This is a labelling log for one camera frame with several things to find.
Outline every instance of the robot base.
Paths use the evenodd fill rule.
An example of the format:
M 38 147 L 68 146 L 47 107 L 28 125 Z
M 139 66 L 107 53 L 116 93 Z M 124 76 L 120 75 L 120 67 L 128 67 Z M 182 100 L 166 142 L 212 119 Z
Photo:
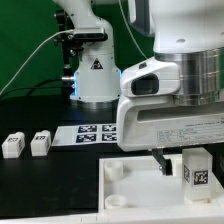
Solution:
M 74 100 L 72 97 L 70 98 L 70 102 L 72 105 L 89 109 L 89 110 L 102 110 L 102 109 L 111 109 L 116 108 L 118 105 L 118 99 L 108 102 L 84 102 L 80 100 Z

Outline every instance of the cable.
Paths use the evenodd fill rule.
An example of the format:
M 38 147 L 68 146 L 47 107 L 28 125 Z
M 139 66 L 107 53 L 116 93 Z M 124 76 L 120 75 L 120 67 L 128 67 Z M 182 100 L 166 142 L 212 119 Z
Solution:
M 51 83 L 51 82 L 57 82 L 57 81 L 61 81 L 61 78 L 55 78 L 55 79 L 48 79 L 48 80 L 45 80 L 43 82 L 40 82 L 38 83 L 36 86 L 34 86 L 34 88 L 37 88 L 37 87 L 41 87 L 45 84 L 48 84 L 48 83 Z M 27 94 L 26 96 L 30 96 L 36 89 L 31 89 Z
M 20 91 L 20 90 L 44 90 L 44 89 L 61 89 L 61 88 L 69 88 L 69 86 L 60 86 L 60 87 L 24 87 L 24 88 L 16 88 L 16 89 L 12 89 L 9 90 L 8 92 L 2 94 L 0 96 L 0 100 L 2 100 L 3 97 L 5 97 L 6 95 L 8 95 L 11 92 L 15 92 L 15 91 Z
M 133 36 L 133 34 L 132 34 L 132 32 L 131 32 L 131 29 L 130 29 L 130 27 L 129 27 L 129 25 L 128 25 L 128 22 L 127 22 L 127 20 L 126 20 L 125 14 L 124 14 L 124 10 L 123 10 L 122 4 L 121 4 L 121 0 L 119 0 L 119 5 L 120 5 L 120 10 L 121 10 L 121 14 L 122 14 L 124 23 L 125 23 L 125 25 L 126 25 L 126 28 L 127 28 L 128 32 L 129 32 L 129 34 L 130 34 L 130 36 L 131 36 L 131 38 L 132 38 L 132 40 L 133 40 L 135 46 L 137 47 L 137 49 L 139 50 L 139 52 L 142 54 L 142 56 L 143 56 L 145 59 L 148 59 L 148 58 L 146 57 L 146 55 L 143 53 L 143 51 L 141 50 L 141 48 L 139 47 L 137 41 L 135 40 L 135 38 L 134 38 L 134 36 Z
M 51 40 L 52 38 L 63 34 L 63 33 L 72 33 L 74 30 L 66 30 L 66 31 L 61 31 L 61 32 L 57 32 L 54 35 L 50 36 L 49 38 L 47 38 L 45 41 L 43 41 L 37 48 L 36 50 L 28 57 L 28 59 L 22 64 L 22 66 L 19 68 L 19 70 L 15 73 L 15 75 L 12 77 L 12 79 L 5 85 L 5 87 L 1 90 L 0 92 L 0 97 L 2 96 L 3 92 L 5 91 L 5 89 L 7 89 L 9 87 L 9 85 L 15 80 L 15 78 L 19 75 L 19 73 L 22 71 L 22 69 L 26 66 L 26 64 L 30 61 L 30 59 L 37 53 L 37 51 L 45 44 L 47 43 L 49 40 Z

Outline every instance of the white box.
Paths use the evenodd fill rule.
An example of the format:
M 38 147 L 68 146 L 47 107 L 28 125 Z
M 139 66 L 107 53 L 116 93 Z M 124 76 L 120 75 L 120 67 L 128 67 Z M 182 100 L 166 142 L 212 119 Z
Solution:
M 22 132 L 10 134 L 2 144 L 5 159 L 18 158 L 25 147 L 25 135 Z
M 47 156 L 51 146 L 49 131 L 37 132 L 30 143 L 32 156 Z

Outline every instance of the warning label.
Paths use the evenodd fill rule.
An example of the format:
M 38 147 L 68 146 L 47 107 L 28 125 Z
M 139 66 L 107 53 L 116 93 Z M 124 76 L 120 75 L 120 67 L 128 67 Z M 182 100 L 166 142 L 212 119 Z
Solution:
M 96 60 L 94 61 L 91 69 L 103 69 L 103 66 L 101 65 L 101 63 L 98 60 L 98 58 L 96 58 Z

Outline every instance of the sticker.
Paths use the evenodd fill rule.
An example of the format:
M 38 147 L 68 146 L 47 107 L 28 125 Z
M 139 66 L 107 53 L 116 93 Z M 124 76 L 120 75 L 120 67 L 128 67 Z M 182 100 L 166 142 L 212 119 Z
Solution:
M 96 134 L 78 135 L 76 138 L 76 143 L 95 142 L 95 141 L 96 141 Z
M 35 140 L 44 140 L 46 136 L 37 136 Z
M 18 140 L 18 138 L 9 138 L 8 142 L 16 142 Z
M 21 151 L 23 149 L 22 140 L 19 141 L 19 150 Z
M 86 126 L 80 126 L 78 133 L 96 132 L 96 131 L 97 131 L 96 125 L 86 125 Z
M 190 170 L 184 165 L 184 179 L 190 183 Z
M 115 124 L 110 124 L 110 125 L 103 125 L 102 126 L 102 131 L 116 131 L 116 125 Z
M 194 171 L 194 186 L 208 184 L 208 170 Z
M 95 70 L 95 69 L 103 69 L 100 61 L 98 60 L 98 58 L 96 58 L 96 60 L 94 61 L 91 69 Z
M 104 133 L 102 134 L 102 141 L 108 142 L 108 141 L 117 141 L 117 133 Z
M 157 122 L 157 146 L 179 146 L 223 142 L 223 115 Z

